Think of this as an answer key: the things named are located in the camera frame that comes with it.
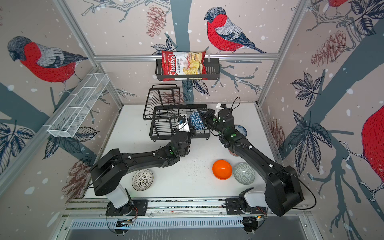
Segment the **dark blue patterned bowl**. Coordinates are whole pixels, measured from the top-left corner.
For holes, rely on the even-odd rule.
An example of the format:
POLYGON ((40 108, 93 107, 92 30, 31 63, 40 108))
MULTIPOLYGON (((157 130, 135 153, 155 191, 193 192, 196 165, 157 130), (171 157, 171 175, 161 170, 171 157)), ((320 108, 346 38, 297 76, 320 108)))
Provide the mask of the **dark blue patterned bowl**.
POLYGON ((192 112, 190 115, 190 122, 197 131, 204 130, 206 128, 198 111, 192 112))

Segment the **red and blue patterned bowl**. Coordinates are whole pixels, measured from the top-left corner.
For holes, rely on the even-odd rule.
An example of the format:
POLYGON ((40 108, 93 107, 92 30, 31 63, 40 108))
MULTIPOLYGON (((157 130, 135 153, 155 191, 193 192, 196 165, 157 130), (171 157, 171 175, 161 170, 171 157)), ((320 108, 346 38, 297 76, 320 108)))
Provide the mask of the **red and blue patterned bowl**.
POLYGON ((232 156, 235 156, 235 157, 239 157, 238 155, 236 155, 235 153, 233 153, 230 149, 228 149, 229 153, 232 155, 232 156))

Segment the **black wire dish rack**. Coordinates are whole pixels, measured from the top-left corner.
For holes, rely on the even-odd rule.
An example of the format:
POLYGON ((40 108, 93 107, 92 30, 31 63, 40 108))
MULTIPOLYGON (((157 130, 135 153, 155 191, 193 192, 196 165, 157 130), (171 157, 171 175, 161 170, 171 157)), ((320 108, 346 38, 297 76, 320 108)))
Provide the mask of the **black wire dish rack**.
POLYGON ((206 108, 206 104, 185 103, 184 94, 175 84, 156 84, 149 89, 143 120, 151 122, 149 136, 154 142, 168 140, 175 134, 179 115, 187 115, 190 130, 196 133, 193 138, 208 140, 209 130, 197 131, 190 122, 192 112, 206 108))

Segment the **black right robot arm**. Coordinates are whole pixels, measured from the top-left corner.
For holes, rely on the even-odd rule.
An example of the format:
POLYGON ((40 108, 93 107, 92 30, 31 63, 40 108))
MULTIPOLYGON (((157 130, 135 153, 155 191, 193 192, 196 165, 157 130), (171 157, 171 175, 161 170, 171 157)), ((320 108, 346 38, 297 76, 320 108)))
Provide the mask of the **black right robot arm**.
POLYGON ((268 158, 236 130, 232 109, 224 108, 218 113, 213 109, 198 109, 198 112, 205 127, 219 133, 222 145, 245 160, 264 180, 264 199, 274 214, 281 217, 304 200, 297 172, 268 158))

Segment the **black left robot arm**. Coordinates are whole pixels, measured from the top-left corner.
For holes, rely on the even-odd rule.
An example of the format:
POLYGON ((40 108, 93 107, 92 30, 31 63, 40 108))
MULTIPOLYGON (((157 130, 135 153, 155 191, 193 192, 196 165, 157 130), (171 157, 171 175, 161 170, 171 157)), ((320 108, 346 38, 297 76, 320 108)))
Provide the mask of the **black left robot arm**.
POLYGON ((143 169, 170 167, 189 154, 196 128, 189 120, 178 127, 170 141, 157 150, 136 154, 122 153, 119 149, 107 152, 91 167, 95 195, 105 196, 117 209, 129 204, 130 195, 121 185, 123 176, 143 169))

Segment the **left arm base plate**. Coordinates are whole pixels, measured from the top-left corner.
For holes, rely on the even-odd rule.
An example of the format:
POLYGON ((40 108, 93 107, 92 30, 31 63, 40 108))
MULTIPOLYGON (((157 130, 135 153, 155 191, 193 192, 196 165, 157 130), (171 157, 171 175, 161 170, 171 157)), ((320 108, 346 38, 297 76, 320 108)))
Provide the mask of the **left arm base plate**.
POLYGON ((107 205, 106 216, 123 217, 123 216, 145 216, 148 207, 148 200, 131 200, 121 208, 115 208, 112 202, 107 205))

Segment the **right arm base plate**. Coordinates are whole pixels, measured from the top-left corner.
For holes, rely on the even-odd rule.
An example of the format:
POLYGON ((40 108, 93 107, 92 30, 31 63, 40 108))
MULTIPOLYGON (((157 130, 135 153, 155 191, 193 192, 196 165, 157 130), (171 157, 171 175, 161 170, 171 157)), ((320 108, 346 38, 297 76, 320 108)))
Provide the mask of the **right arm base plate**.
POLYGON ((239 198, 225 199, 225 203, 221 205, 226 209, 228 215, 262 215, 268 214, 268 209, 265 207, 251 207, 246 200, 239 198))

